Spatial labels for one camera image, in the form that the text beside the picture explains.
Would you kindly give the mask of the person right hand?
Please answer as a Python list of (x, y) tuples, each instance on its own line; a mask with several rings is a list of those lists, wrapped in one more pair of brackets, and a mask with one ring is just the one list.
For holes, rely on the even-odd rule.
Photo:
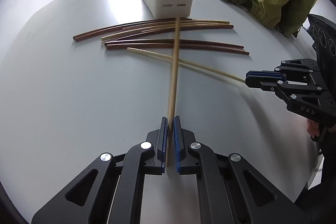
[(312, 139), (319, 139), (319, 123), (314, 122), (312, 120), (307, 119), (306, 120), (307, 124), (307, 133), (310, 135)]

